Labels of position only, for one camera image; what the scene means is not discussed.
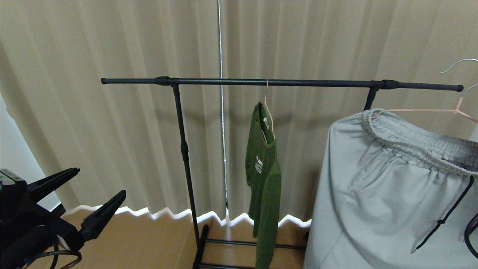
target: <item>brown floor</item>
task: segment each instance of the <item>brown floor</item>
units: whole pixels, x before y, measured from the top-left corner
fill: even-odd
[[[91,212],[92,209],[79,209],[67,212],[63,218],[79,228]],[[255,241],[252,225],[245,219],[231,227],[229,221],[221,226],[215,217],[210,217],[200,223],[200,231],[204,224],[210,227],[209,238]],[[305,245],[307,230],[285,221],[279,227],[277,244]],[[135,216],[125,211],[116,214],[99,238],[88,241],[80,252],[83,260],[75,269],[189,269],[196,255],[192,218],[187,214],[174,219],[165,211],[153,219],[149,213]],[[255,247],[207,243],[203,262],[253,267],[255,258]],[[49,268],[51,260],[50,257],[38,259],[29,268]],[[72,260],[72,257],[60,257],[56,268]],[[276,248],[270,268],[298,269],[303,267],[303,262],[303,251]]]

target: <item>clothes rack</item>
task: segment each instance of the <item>clothes rack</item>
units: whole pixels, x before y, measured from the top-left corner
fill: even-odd
[[[462,85],[428,84],[428,83],[408,83],[395,80],[289,80],[289,79],[222,79],[222,78],[102,78],[102,84],[157,84],[161,86],[171,86],[176,103],[176,112],[179,124],[179,134],[181,136],[181,153],[183,155],[187,189],[189,192],[189,201],[191,203],[191,212],[193,215],[194,234],[196,238],[196,257],[193,262],[193,269],[212,268],[212,269],[253,269],[254,267],[233,266],[203,263],[202,257],[206,243],[232,244],[255,246],[254,242],[230,241],[220,239],[209,239],[209,227],[204,225],[201,235],[197,224],[196,205],[194,202],[193,184],[191,180],[191,170],[189,167],[189,149],[187,146],[183,111],[181,108],[181,99],[179,95],[179,85],[243,85],[243,86],[294,86],[294,87],[347,87],[347,88],[369,88],[364,110],[372,107],[372,103],[379,90],[390,90],[397,88],[404,89],[427,89],[427,90],[447,90],[463,91]],[[289,248],[304,250],[305,246],[281,245],[276,244],[276,248]]]

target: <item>drawstring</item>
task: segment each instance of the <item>drawstring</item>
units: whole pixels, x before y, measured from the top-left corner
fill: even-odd
[[[453,212],[453,210],[455,210],[455,208],[458,206],[458,204],[461,202],[461,200],[463,200],[463,197],[466,195],[466,193],[471,189],[471,185],[473,185],[473,182],[475,181],[475,179],[473,178],[473,176],[470,176],[470,182],[468,183],[468,186],[466,187],[466,189],[463,191],[463,193],[461,193],[460,197],[458,198],[458,200],[455,202],[455,204],[450,208],[450,210],[448,210],[448,212],[446,213],[445,217],[442,219],[442,220],[438,220],[438,222],[436,223],[436,226],[435,228],[433,228],[433,230],[431,230],[427,236],[425,237],[425,239],[423,239],[423,241],[418,245],[418,247],[416,249],[419,249],[421,247],[423,247],[423,245],[425,245],[426,241],[433,235],[433,233],[435,233],[438,228],[440,228],[440,225],[444,224],[446,219],[451,215],[451,213]]]

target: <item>green sweatshirt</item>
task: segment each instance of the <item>green sweatshirt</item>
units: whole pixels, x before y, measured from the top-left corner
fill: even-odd
[[[267,269],[274,254],[279,207],[281,171],[276,158],[272,121],[262,103],[252,114],[246,150],[246,178],[251,188],[249,216],[257,237],[256,269]]]

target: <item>curtain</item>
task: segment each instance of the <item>curtain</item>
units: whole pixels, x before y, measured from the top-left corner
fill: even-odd
[[[394,79],[474,85],[478,2],[475,0],[221,1],[224,77]],[[244,160],[254,105],[266,87],[225,86],[228,208],[247,212]],[[360,112],[368,89],[270,87],[282,172],[281,217],[311,217],[329,126]],[[455,108],[458,93],[380,90],[373,108]],[[478,116],[478,89],[461,109]],[[400,113],[411,123],[468,139],[475,124],[457,115]]]
[[[67,209],[189,208],[174,96],[100,78],[218,77],[217,2],[3,1],[1,94]],[[198,214],[226,213],[218,86],[181,86]]]

